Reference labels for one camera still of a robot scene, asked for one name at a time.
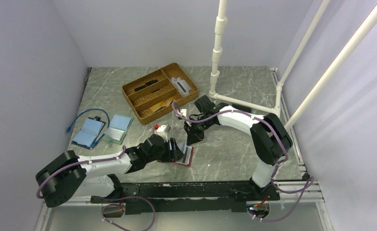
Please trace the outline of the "red leather card holder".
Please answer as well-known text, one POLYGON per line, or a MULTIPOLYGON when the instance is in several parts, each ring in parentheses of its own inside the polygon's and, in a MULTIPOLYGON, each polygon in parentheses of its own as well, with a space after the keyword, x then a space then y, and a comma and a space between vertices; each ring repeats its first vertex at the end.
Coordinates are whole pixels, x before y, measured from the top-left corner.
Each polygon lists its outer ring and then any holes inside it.
POLYGON ((166 152, 158 162, 177 164, 184 167, 190 167, 193 159, 194 148, 187 145, 186 142, 168 142, 166 152))

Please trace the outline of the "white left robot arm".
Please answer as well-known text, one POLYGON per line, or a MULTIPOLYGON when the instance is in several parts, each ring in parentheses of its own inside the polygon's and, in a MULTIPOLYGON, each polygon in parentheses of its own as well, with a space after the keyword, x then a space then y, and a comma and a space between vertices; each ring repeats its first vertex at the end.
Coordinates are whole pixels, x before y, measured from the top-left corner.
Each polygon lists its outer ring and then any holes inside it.
POLYGON ((44 200, 47 207, 83 196, 108 202, 128 200, 130 196, 124 194, 118 174, 140 171, 151 162, 188 167, 192 154, 193 148, 186 143, 178 143, 174 138, 165 140, 159 135, 151 135, 137 146, 123 146, 115 154, 82 156, 68 150, 36 174, 36 197, 44 200))

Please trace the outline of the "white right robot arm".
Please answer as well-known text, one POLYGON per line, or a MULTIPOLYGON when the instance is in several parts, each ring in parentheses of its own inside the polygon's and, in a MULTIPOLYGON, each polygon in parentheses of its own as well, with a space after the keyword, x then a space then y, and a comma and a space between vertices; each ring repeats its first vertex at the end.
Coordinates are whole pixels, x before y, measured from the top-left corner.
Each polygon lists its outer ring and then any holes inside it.
POLYGON ((195 101, 199 113, 190 117, 183 116, 176 104, 172 106, 178 118, 184 120, 187 145, 201 142, 205 130, 213 125, 228 126, 248 134, 259 159, 250 179, 249 193, 256 200, 267 195, 279 162, 288 159, 287 152, 293 146, 290 135, 276 114, 255 115, 227 103, 215 104, 206 95, 195 101))

